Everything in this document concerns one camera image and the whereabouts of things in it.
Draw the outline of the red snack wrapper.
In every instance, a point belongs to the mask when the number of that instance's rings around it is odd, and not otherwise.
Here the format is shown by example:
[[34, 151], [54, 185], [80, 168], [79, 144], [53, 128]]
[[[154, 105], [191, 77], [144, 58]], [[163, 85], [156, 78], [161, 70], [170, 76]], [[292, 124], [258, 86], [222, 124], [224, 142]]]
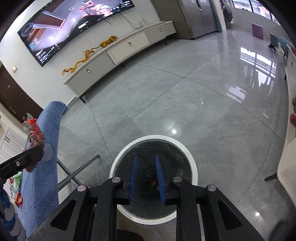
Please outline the red snack wrapper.
[[45, 136], [37, 124], [37, 119], [27, 113], [27, 117], [23, 119], [23, 132], [27, 135], [23, 152], [34, 147], [43, 148], [42, 161], [49, 161], [53, 155], [53, 149], [49, 143], [45, 142]]

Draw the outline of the white round trash bin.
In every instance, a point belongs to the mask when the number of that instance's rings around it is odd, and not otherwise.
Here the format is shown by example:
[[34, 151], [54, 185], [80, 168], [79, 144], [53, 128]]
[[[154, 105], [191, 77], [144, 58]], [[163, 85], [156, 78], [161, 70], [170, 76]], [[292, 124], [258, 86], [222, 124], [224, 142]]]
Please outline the white round trash bin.
[[156, 156], [162, 155], [173, 168], [174, 174], [198, 183], [197, 164], [190, 151], [174, 138], [149, 135], [137, 138], [126, 145], [115, 158], [109, 177], [114, 177], [124, 167], [131, 155], [137, 155], [137, 175], [130, 205], [118, 205], [118, 211], [141, 225], [160, 225], [176, 218], [175, 206], [162, 204], [157, 180]]

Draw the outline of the blue fluffy cloth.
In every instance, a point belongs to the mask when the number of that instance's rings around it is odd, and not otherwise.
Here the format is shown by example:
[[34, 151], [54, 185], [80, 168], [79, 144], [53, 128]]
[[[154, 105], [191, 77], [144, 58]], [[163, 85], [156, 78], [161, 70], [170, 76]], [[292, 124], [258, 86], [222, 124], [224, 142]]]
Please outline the blue fluffy cloth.
[[23, 170], [21, 180], [23, 205], [18, 208], [17, 213], [27, 238], [59, 206], [57, 152], [60, 122], [66, 111], [67, 106], [63, 102], [52, 101], [37, 119], [45, 143], [51, 145], [53, 153], [50, 160], [40, 161], [33, 172]]

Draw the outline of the brown entrance door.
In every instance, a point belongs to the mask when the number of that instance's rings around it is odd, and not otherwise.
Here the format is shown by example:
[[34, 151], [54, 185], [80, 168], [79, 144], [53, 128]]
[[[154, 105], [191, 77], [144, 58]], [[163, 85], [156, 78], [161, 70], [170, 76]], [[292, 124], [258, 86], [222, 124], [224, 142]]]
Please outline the brown entrance door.
[[34, 102], [15, 82], [6, 68], [1, 65], [1, 104], [19, 121], [27, 119], [27, 114], [38, 118], [43, 109]]

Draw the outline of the white low tv cabinet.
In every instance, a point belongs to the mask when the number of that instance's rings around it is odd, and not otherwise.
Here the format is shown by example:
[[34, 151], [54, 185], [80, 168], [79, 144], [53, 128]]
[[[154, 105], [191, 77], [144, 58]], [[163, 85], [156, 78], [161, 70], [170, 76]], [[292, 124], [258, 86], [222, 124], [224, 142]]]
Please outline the white low tv cabinet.
[[85, 92], [111, 70], [175, 33], [172, 21], [161, 21], [134, 30], [94, 53], [66, 78], [64, 85], [71, 89], [77, 98], [82, 99]]

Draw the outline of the golden dragon ornament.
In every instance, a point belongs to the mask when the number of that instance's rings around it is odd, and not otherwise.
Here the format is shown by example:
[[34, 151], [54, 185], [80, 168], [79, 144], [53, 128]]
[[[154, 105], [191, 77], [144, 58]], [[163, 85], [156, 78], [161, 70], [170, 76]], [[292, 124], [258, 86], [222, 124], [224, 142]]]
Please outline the golden dragon ornament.
[[74, 73], [76, 71], [76, 69], [77, 69], [77, 67], [78, 67], [79, 64], [85, 63], [85, 62], [87, 62], [90, 59], [90, 56], [95, 53], [94, 50], [99, 49], [99, 48], [106, 48], [107, 46], [109, 46], [110, 44], [112, 44], [113, 42], [115, 42], [117, 40], [118, 40], [118, 37], [116, 35], [112, 35], [107, 40], [102, 41], [99, 46], [85, 50], [83, 52], [84, 53], [84, 59], [81, 59], [81, 60], [77, 61], [74, 64], [73, 67], [63, 69], [62, 72], [61, 72], [62, 76], [64, 74], [66, 74], [66, 73], [69, 73], [69, 72], [70, 73]]

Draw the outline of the grey refrigerator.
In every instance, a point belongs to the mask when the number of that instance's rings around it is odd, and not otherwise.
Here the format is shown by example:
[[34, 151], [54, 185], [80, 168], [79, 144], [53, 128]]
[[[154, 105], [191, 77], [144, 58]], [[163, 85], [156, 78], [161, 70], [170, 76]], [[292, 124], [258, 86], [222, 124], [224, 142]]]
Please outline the grey refrigerator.
[[178, 39], [226, 30], [219, 1], [154, 0], [152, 4], [160, 20], [173, 22]]

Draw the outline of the purple square stool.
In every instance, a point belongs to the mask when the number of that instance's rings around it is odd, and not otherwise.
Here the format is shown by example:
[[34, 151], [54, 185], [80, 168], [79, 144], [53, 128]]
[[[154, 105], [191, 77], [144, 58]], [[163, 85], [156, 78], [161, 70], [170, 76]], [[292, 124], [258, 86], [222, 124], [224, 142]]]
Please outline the purple square stool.
[[252, 26], [253, 36], [263, 40], [264, 39], [263, 27], [255, 23], [251, 23], [251, 26]]

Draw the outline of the wall mounted television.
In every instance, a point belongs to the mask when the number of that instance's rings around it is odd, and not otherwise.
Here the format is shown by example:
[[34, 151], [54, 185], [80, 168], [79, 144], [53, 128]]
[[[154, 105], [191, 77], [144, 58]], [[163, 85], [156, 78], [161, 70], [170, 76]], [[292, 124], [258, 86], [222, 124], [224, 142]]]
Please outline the wall mounted television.
[[50, 1], [19, 29], [18, 35], [39, 65], [44, 66], [83, 31], [131, 8], [132, 1]]

